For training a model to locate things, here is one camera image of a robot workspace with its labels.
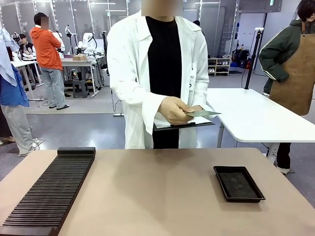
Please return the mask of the person's right hand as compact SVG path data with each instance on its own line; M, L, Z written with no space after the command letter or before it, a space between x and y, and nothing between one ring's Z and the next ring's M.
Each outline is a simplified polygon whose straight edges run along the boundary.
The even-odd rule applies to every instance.
M186 113L192 113L194 111L193 108L190 108L181 99L171 96L165 97L158 109L158 112L161 113L171 125L186 124L192 119L192 117L186 115Z

